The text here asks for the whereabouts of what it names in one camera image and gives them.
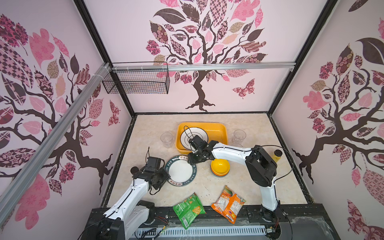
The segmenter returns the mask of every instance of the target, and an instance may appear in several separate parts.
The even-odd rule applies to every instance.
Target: snack bag
[[[205,213],[205,209],[196,193],[193,193],[189,198],[174,206],[173,210],[185,229],[191,225],[197,215]]]
[[[211,207],[223,215],[223,217],[227,218],[229,222],[235,224],[237,214],[244,203],[244,199],[225,186],[221,196]]]

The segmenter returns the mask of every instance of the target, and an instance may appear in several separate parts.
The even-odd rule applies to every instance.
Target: black wire basket
[[[118,85],[114,77],[121,83],[125,93],[157,93],[168,94],[169,72],[168,66],[163,62],[140,62],[152,63],[153,69],[140,68],[140,66],[112,67],[112,73],[104,78],[103,85],[107,93],[119,93]]]

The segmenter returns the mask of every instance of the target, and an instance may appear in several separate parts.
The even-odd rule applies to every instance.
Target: yellow bottle
[[[279,161],[281,156],[283,155],[283,153],[280,150],[275,150],[273,153],[274,153],[274,155],[272,156],[272,159],[275,162]]]

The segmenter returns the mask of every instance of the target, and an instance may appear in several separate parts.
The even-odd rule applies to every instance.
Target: yellow tray
[[[181,154],[188,154],[192,152],[191,150],[186,149],[180,142],[181,134],[184,132],[184,126],[188,127],[199,127],[203,129],[208,135],[208,143],[211,140],[227,144],[227,129],[221,123],[215,122],[183,122],[177,128],[176,136],[176,149]]]

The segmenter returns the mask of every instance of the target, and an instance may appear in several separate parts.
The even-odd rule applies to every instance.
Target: butterfly
[[[253,93],[255,94],[253,91],[255,90],[254,87],[252,87],[253,85],[255,85],[255,79],[252,79],[251,81],[249,81],[249,83],[247,83],[247,85],[245,86],[245,88],[234,88],[232,90],[235,91],[235,93],[238,93],[240,97],[242,97],[244,99],[244,96],[248,93]]]
[[[112,116],[109,118],[108,126],[119,123],[118,115],[120,112],[119,108],[115,107],[115,104],[111,100],[109,101],[109,105],[111,106]]]

